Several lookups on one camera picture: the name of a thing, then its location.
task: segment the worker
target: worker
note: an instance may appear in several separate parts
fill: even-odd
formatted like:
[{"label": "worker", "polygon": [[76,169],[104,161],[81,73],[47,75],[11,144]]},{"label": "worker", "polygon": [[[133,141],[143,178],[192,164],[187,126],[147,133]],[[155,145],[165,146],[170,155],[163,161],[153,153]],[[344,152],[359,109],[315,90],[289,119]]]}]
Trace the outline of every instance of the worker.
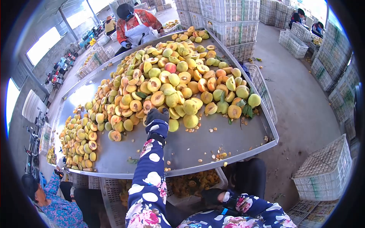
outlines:
[{"label": "worker", "polygon": [[293,22],[297,23],[297,24],[303,24],[303,17],[305,17],[305,16],[306,15],[304,13],[304,10],[302,10],[301,8],[299,8],[297,10],[297,12],[294,12],[292,14],[292,18],[291,18],[290,23],[289,23],[290,29],[292,29]]},{"label": "worker", "polygon": [[[44,189],[32,175],[22,176],[22,185],[35,205],[56,225],[62,228],[100,228],[98,206],[103,203],[98,189],[79,189],[71,182],[61,182],[64,157],[59,159],[51,180]],[[65,198],[57,196],[60,187]]]},{"label": "worker", "polygon": [[181,218],[182,213],[176,213],[178,210],[166,201],[164,146],[168,122],[167,108],[163,108],[162,113],[153,108],[147,114],[147,141],[128,191],[126,227],[296,227],[278,203],[261,198],[265,191],[266,169],[263,161],[257,158],[236,165],[235,190],[242,194],[232,190],[205,190],[203,198],[223,205],[222,209],[207,209],[187,219]]},{"label": "worker", "polygon": [[315,34],[316,36],[323,38],[323,35],[322,35],[323,28],[324,28],[324,26],[323,26],[322,22],[314,23],[312,25],[312,33]]},{"label": "worker", "polygon": [[144,9],[134,9],[131,5],[124,3],[118,6],[116,12],[119,17],[116,23],[117,40],[122,47],[115,56],[157,39],[150,27],[156,29],[161,36],[165,35],[162,24],[153,14]]},{"label": "worker", "polygon": [[105,21],[105,32],[107,33],[107,36],[110,36],[115,31],[115,21],[113,20],[112,16],[107,16],[107,20]]}]

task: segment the navy floral clothing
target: navy floral clothing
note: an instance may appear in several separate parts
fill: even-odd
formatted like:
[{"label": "navy floral clothing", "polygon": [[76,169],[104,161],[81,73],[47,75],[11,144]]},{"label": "navy floral clothing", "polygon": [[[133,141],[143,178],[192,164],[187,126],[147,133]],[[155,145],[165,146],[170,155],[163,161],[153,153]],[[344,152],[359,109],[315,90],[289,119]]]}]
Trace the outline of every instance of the navy floral clothing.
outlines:
[{"label": "navy floral clothing", "polygon": [[62,228],[87,228],[82,212],[75,202],[69,202],[57,196],[61,180],[53,172],[51,180],[44,187],[46,199],[51,200],[48,206],[42,206],[43,213],[56,225]]},{"label": "navy floral clothing", "polygon": [[[153,120],[146,132],[167,137],[168,124]],[[165,218],[166,182],[162,143],[148,140],[141,152],[129,190],[126,227],[171,227]],[[217,210],[198,212],[184,220],[178,228],[285,228],[296,227],[278,203],[270,203],[256,196],[241,194],[236,210],[245,216],[221,215]]]}]

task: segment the white apron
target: white apron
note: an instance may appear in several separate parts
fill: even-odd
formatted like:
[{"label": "white apron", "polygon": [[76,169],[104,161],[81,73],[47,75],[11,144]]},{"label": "white apron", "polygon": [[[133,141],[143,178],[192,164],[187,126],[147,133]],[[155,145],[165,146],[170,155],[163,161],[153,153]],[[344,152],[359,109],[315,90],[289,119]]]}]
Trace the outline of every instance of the white apron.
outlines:
[{"label": "white apron", "polygon": [[157,37],[152,33],[150,27],[142,24],[136,13],[134,14],[134,16],[136,17],[139,25],[131,28],[130,30],[127,30],[127,24],[124,25],[124,35],[127,37],[127,40],[132,44],[132,48],[137,47],[139,45],[139,42],[141,42],[141,44],[144,44],[157,39]]}]

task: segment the orange floral shirt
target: orange floral shirt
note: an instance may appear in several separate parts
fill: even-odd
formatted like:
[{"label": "orange floral shirt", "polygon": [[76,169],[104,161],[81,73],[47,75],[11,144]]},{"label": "orange floral shirt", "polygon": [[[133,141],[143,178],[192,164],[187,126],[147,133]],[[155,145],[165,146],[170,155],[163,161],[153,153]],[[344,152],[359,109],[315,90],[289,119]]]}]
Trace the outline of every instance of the orange floral shirt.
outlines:
[{"label": "orange floral shirt", "polygon": [[[158,21],[158,19],[151,14],[150,12],[144,10],[144,9],[135,9],[134,13],[136,13],[141,20],[142,24],[144,24],[147,27],[152,27],[153,29],[161,29],[162,24]],[[125,26],[126,21],[119,18],[119,20],[116,23],[116,34],[117,34],[117,40],[119,43],[127,40],[127,37],[125,36]],[[139,25],[138,20],[135,18],[133,25],[127,24],[127,30],[136,27]]]}]

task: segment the stainless steel table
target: stainless steel table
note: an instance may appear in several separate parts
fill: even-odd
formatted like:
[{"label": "stainless steel table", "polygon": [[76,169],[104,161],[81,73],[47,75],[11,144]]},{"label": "stainless steel table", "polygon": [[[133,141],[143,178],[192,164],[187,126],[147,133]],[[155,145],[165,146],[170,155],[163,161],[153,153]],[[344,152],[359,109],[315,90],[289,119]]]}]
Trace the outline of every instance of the stainless steel table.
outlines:
[{"label": "stainless steel table", "polygon": [[[70,115],[72,117],[74,116],[72,111],[76,106],[79,104],[83,106],[86,102],[94,98],[94,93],[97,91],[101,80],[110,78],[110,73],[115,71],[116,65],[122,59],[148,45],[155,46],[159,42],[171,40],[171,36],[172,34],[169,34],[114,57],[74,85],[63,96],[65,99],[61,99],[59,105],[60,110],[56,120],[56,132],[59,133],[62,131],[65,121]],[[232,67],[239,68],[250,87],[253,87],[252,82],[230,52],[222,46],[214,35],[210,34],[210,37],[210,39],[203,40],[200,44],[196,43],[195,46],[203,45],[206,47],[207,45],[215,45],[217,56],[224,56],[226,62],[231,64]],[[113,66],[102,70],[109,62],[113,62]],[[210,69],[216,70],[217,67],[210,67]],[[205,105],[198,111],[198,114],[204,112],[204,107]],[[275,126],[264,105],[259,107],[259,111],[261,115],[255,116],[252,120],[248,120],[248,125],[242,124],[242,129],[240,127],[240,119],[234,120],[229,125],[228,119],[222,117],[222,115],[213,114],[205,116],[203,114],[200,121],[201,127],[197,131],[189,133],[185,131],[186,128],[184,127],[183,119],[180,118],[178,120],[180,124],[178,131],[169,132],[166,139],[167,144],[164,148],[165,167],[171,168],[171,171],[166,172],[166,177],[221,167],[224,162],[228,164],[237,162],[275,146],[279,139]],[[217,128],[217,131],[210,133],[209,129],[214,127]],[[126,134],[126,136],[122,134],[122,141],[114,142],[109,140],[106,130],[104,130],[103,134],[98,132],[97,160],[94,162],[94,168],[96,168],[97,172],[69,170],[75,173],[97,177],[132,179],[137,165],[128,163],[127,159],[128,157],[139,158],[137,150],[142,150],[147,135],[142,123],[134,126],[133,131],[126,132]],[[268,136],[270,139],[268,143],[264,140],[265,136]],[[58,135],[55,135],[55,148],[59,148],[59,146],[61,146],[61,142],[58,139]],[[212,159],[211,151],[217,154],[219,147],[222,147],[227,154],[231,152],[231,156],[215,162]]]}]

